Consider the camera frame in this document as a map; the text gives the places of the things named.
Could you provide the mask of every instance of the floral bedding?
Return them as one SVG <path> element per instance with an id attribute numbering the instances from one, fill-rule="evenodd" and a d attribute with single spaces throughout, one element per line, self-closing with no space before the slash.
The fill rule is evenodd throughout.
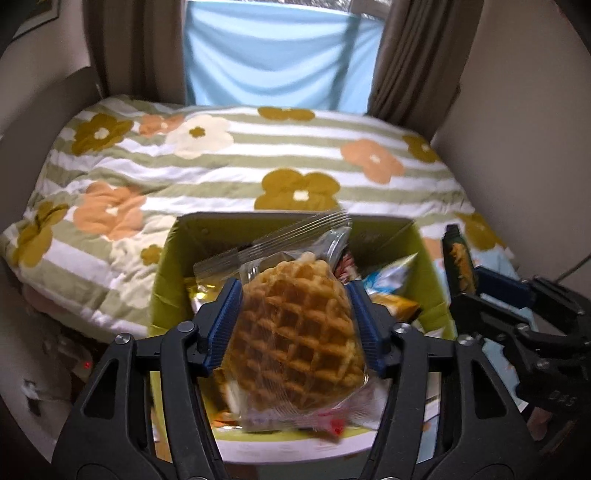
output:
<path id="1" fill-rule="evenodd" d="M 417 134 L 367 116 L 107 98 L 56 139 L 0 251 L 69 326 L 147 335 L 160 252 L 196 211 L 326 210 L 414 218 L 440 272 L 445 225 L 476 261 L 514 274 L 505 245 Z"/>

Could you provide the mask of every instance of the metal screw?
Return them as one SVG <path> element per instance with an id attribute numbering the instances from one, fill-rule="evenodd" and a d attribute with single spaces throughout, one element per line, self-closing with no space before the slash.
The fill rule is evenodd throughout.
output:
<path id="1" fill-rule="evenodd" d="M 177 330 L 183 333 L 190 332 L 194 328 L 195 324 L 191 320 L 186 320 L 185 322 L 181 322 L 177 325 Z"/>
<path id="2" fill-rule="evenodd" d="M 117 345 L 125 345 L 127 342 L 131 340 L 131 335 L 129 333 L 120 333 L 115 337 L 115 343 Z"/>
<path id="3" fill-rule="evenodd" d="M 540 358 L 536 363 L 535 363 L 536 368 L 540 369 L 540 370 L 546 370 L 547 368 L 550 367 L 550 362 L 548 362 L 548 360 L 546 360 L 545 358 Z"/>
<path id="4" fill-rule="evenodd" d="M 460 345 L 464 345 L 464 346 L 470 346 L 471 344 L 474 343 L 474 337 L 471 335 L 460 335 L 457 338 L 457 342 Z"/>
<path id="5" fill-rule="evenodd" d="M 408 331 L 411 329 L 411 326 L 408 323 L 397 323 L 396 325 L 394 325 L 394 332 L 396 333 L 408 333 Z"/>

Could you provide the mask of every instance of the striped comforter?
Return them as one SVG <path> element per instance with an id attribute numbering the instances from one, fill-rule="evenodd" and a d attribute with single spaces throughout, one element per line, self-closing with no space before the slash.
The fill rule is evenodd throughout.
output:
<path id="1" fill-rule="evenodd" d="M 450 222 L 477 261 L 510 270 L 502 241 L 411 131 L 338 112 L 126 96 L 102 100 L 61 130 L 0 251 L 23 283 L 70 315 L 70 326 L 145 336 L 160 251 L 178 215 L 339 205 L 414 218 L 440 272 Z"/>

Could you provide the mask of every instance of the blue fabric sheet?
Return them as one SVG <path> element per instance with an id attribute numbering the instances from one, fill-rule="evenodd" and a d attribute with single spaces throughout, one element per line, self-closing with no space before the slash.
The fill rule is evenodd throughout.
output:
<path id="1" fill-rule="evenodd" d="M 190 1 L 187 101 L 365 113 L 383 27 L 300 5 Z"/>

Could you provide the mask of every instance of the curtain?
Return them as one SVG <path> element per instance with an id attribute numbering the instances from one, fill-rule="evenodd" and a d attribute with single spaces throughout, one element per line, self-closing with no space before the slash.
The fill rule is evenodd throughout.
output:
<path id="1" fill-rule="evenodd" d="M 105 95 L 185 103 L 187 0 L 85 0 L 86 40 Z"/>
<path id="2" fill-rule="evenodd" d="M 459 89 L 483 0 L 395 0 L 368 114 L 430 139 Z"/>

